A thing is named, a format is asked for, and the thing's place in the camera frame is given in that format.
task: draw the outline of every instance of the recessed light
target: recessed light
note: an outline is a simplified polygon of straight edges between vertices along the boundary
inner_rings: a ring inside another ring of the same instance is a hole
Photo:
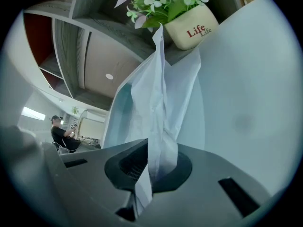
[[[105,76],[106,76],[107,79],[110,79],[110,80],[114,79],[113,75],[106,74]]]

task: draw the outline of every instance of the tissue box slot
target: tissue box slot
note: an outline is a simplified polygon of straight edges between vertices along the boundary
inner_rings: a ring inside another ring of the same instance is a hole
[[[147,165],[147,144],[141,146],[119,162],[119,167],[135,182],[138,181]]]
[[[105,163],[104,171],[111,183],[121,190],[134,192],[134,186],[147,165],[147,139],[111,157]],[[192,163],[183,153],[178,153],[178,163],[174,170],[152,183],[152,192],[176,190],[190,176]]]

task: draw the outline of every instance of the flower pot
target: flower pot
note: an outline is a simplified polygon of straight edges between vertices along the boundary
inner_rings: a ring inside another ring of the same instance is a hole
[[[188,50],[196,47],[218,25],[209,8],[198,5],[164,26],[176,46],[181,50]]]

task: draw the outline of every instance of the man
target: man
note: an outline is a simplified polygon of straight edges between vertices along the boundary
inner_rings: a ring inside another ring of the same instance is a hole
[[[70,134],[75,132],[76,128],[71,129],[69,131],[65,131],[61,129],[60,128],[61,119],[57,115],[54,115],[51,121],[52,121],[51,134],[53,140],[59,145],[61,145],[62,147],[71,150],[72,152],[78,149],[81,144],[81,141],[73,139],[75,137],[75,134],[70,136]]]

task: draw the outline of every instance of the fluorescent light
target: fluorescent light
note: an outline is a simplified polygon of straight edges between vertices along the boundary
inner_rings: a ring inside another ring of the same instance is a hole
[[[27,107],[23,108],[21,115],[29,117],[29,118],[33,118],[33,119],[42,120],[42,121],[45,119],[45,114],[38,113],[35,110],[32,110]]]

